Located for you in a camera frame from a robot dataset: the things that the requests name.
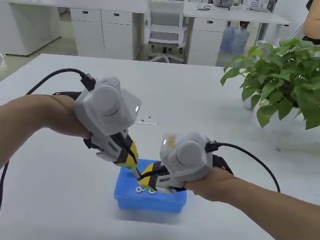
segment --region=person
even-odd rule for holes
[[[88,138],[90,133],[77,120],[73,106],[74,100],[65,95],[27,95],[0,106],[0,167],[41,128]],[[264,189],[220,168],[185,187],[241,210],[276,240],[320,239],[318,205]]]
[[[320,0],[309,0],[306,8],[309,14],[303,25],[303,40],[320,45]]]

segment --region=floor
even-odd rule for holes
[[[73,33],[73,27],[71,23],[71,16],[70,14],[63,13],[60,16],[61,20],[61,37],[50,44],[44,46],[43,48],[39,49],[38,51],[34,52],[30,56],[16,56],[16,55],[7,55],[4,57],[4,62],[6,66],[1,66],[0,68],[0,81],[17,71],[19,68],[24,66],[25,64],[29,63],[31,60],[39,56],[40,54],[57,54],[57,55],[71,55],[77,56],[77,46],[76,41]],[[237,26],[237,22],[232,22],[234,27]],[[249,50],[251,46],[253,46],[256,35],[258,31],[258,24],[251,23],[248,27],[248,31],[250,32],[250,37],[247,43],[246,51]],[[140,53],[137,60],[139,61],[148,61],[148,53],[152,50],[150,46],[145,46]],[[160,52],[161,49],[154,49],[155,52]],[[173,49],[171,54],[181,56],[179,54],[178,49]],[[217,61],[217,66],[224,67],[231,59],[233,55],[220,53]]]

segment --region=nut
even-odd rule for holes
[[[135,189],[135,192],[136,192],[137,194],[141,193],[142,191],[143,191],[143,190],[142,190],[142,187],[140,187],[140,186],[137,186],[136,189]]]

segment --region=potted plant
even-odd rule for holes
[[[251,109],[257,106],[256,117],[261,127],[277,113],[282,120],[296,110],[302,114],[305,129],[320,125],[320,46],[299,39],[253,46],[247,55],[236,56],[224,68],[222,86],[227,79],[244,77],[242,99],[251,98]]]

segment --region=white chair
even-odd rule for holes
[[[148,0],[147,2],[145,42],[151,45],[151,48],[155,45],[163,47],[162,53],[149,54],[150,62],[164,59],[170,63],[170,59],[173,59],[183,63],[183,58],[167,54],[167,49],[179,48],[179,53],[183,53],[187,30],[184,26],[184,2],[170,0]]]

